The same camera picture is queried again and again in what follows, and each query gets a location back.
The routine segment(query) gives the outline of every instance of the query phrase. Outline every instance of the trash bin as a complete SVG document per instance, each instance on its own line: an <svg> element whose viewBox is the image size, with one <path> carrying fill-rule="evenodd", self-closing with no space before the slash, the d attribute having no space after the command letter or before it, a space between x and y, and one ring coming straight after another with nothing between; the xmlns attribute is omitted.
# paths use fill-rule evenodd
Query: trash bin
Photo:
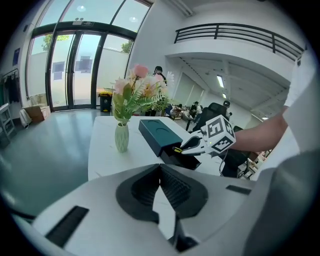
<svg viewBox="0 0 320 256"><path fill-rule="evenodd" d="M100 112L111 112L111 93L99 93L100 97Z"/></svg>

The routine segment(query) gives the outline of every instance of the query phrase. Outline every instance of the white cable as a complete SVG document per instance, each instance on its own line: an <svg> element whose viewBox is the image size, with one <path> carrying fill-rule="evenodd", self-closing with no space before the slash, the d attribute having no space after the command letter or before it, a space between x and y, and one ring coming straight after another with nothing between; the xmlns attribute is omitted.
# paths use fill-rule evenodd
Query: white cable
<svg viewBox="0 0 320 256"><path fill-rule="evenodd" d="M222 160L222 162L220 163L220 166L219 166L219 173L220 173L221 176L223 176L222 171L221 171L221 166L222 166L222 163L223 163L223 162L225 161L225 159L226 159L226 156L227 156L227 154L228 154L228 151L229 151L229 149L226 150L225 155L224 155L224 158L223 158L223 160Z"/></svg>

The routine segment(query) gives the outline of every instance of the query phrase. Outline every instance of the vase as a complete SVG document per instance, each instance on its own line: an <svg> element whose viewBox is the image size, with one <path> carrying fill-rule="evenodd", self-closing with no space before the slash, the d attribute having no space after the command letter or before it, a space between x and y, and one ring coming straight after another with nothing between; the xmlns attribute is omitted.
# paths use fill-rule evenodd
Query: vase
<svg viewBox="0 0 320 256"><path fill-rule="evenodd" d="M122 126L118 123L114 134L116 149L120 152L126 152L129 144L129 128L128 125Z"/></svg>

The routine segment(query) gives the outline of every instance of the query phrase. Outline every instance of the black and white cube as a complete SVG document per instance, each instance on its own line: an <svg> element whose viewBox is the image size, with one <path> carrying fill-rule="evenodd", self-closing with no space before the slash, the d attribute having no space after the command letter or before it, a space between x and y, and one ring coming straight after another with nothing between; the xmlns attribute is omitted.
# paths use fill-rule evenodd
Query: black and white cube
<svg viewBox="0 0 320 256"><path fill-rule="evenodd" d="M235 133L229 121L219 115L205 122L207 145L220 154L236 142Z"/></svg>

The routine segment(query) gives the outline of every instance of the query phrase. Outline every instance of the railing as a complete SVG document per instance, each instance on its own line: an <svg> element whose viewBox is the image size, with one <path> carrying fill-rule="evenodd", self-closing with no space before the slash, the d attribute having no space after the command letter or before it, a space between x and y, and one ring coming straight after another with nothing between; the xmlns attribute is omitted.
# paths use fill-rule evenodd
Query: railing
<svg viewBox="0 0 320 256"><path fill-rule="evenodd" d="M244 40L271 49L292 61L304 51L296 43L272 31L245 24L209 23L178 29L174 43L194 38Z"/></svg>

